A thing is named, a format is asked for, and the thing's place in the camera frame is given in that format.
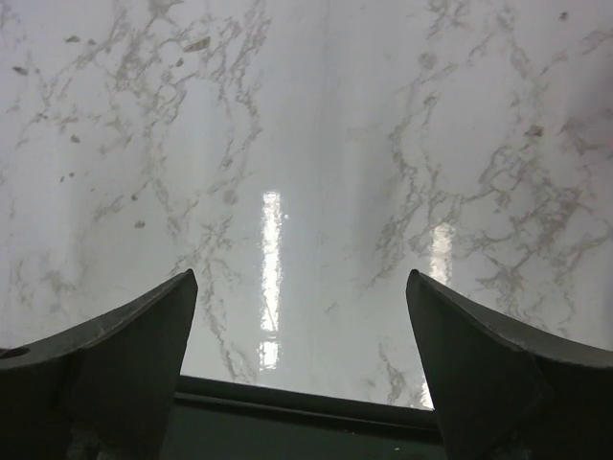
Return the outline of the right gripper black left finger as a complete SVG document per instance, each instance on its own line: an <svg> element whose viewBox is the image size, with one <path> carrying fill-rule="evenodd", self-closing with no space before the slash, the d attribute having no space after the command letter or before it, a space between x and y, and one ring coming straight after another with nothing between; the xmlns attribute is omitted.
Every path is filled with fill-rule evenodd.
<svg viewBox="0 0 613 460"><path fill-rule="evenodd" d="M76 327L2 350L2 458L159 458L196 297L187 270Z"/></svg>

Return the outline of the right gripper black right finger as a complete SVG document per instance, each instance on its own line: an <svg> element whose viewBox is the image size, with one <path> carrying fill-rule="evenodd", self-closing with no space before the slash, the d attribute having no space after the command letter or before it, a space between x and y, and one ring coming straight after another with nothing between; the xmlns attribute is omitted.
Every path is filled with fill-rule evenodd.
<svg viewBox="0 0 613 460"><path fill-rule="evenodd" d="M406 301L450 459L609 459L612 354L412 270Z"/></svg>

